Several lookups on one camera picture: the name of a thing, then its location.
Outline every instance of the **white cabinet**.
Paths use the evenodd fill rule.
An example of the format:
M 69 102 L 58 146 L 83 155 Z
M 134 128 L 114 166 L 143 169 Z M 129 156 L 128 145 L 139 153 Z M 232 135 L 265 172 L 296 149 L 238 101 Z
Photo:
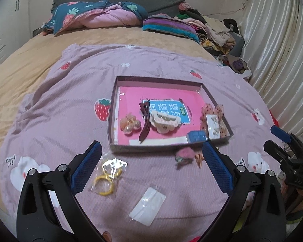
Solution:
M 29 0 L 0 0 L 0 64 L 30 38 Z

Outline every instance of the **purple and teal striped cushion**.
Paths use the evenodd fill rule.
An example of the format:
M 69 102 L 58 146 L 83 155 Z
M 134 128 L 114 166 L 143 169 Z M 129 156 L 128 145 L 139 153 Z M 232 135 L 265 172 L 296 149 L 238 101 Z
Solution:
M 164 14 L 156 14 L 148 17 L 142 25 L 142 30 L 183 36 L 199 43 L 199 38 L 192 26 Z

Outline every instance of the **transparent plastic packaging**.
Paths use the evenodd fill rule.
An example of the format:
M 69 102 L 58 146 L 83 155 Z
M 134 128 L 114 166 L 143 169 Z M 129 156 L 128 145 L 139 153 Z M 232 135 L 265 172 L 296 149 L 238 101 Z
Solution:
M 148 187 L 137 205 L 129 213 L 131 220 L 150 226 L 159 212 L 166 196 L 157 186 Z
M 115 198 L 120 178 L 128 164 L 111 154 L 103 154 L 97 164 L 91 191 L 98 195 Z

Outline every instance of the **metal screw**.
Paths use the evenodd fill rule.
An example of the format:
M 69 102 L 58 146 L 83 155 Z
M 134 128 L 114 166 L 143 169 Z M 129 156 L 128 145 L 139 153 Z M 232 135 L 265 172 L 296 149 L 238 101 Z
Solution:
M 267 174 L 268 174 L 269 176 L 275 176 L 275 173 L 274 173 L 273 170 L 268 170 L 268 171 L 267 171 Z
M 33 175 L 33 174 L 35 174 L 36 173 L 36 170 L 35 169 L 30 169 L 29 171 L 28 171 L 28 174 L 30 174 L 30 175 Z
M 61 171 L 61 172 L 63 172 L 63 171 L 66 170 L 66 168 L 67 168 L 67 165 L 60 165 L 60 166 L 58 167 L 58 170 Z
M 241 165 L 237 166 L 237 169 L 238 169 L 239 172 L 245 172 L 246 171 L 246 168 L 244 166 L 241 166 Z

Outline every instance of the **pink book cover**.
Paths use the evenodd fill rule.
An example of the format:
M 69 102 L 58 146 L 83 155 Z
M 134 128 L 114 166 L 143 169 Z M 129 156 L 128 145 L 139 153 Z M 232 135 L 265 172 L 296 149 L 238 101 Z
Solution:
M 182 125 L 167 134 L 159 134 L 152 126 L 146 139 L 169 139 L 183 137 L 190 131 L 200 130 L 201 110 L 205 103 L 213 103 L 206 96 L 203 99 L 197 91 L 168 89 L 168 88 L 150 88 L 150 87 L 125 87 L 121 86 L 119 97 L 118 126 L 117 137 L 118 144 L 129 145 L 130 140 L 137 140 L 141 131 L 133 132 L 126 136 L 120 130 L 120 119 L 128 113 L 135 115 L 144 126 L 144 120 L 140 111 L 139 103 L 150 100 L 150 112 L 157 110 L 164 114 L 176 115 L 181 117 Z

